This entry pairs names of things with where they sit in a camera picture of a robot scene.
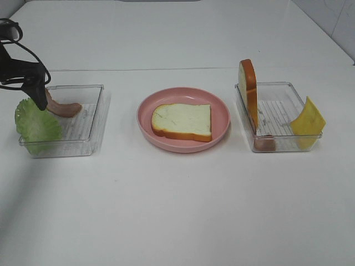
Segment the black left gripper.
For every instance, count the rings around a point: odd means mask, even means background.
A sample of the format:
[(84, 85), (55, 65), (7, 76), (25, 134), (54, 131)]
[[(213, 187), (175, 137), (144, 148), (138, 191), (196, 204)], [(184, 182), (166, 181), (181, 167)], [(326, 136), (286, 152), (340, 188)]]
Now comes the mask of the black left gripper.
[(47, 108), (46, 69), (41, 62), (13, 59), (1, 44), (1, 88), (24, 89), (39, 110)]

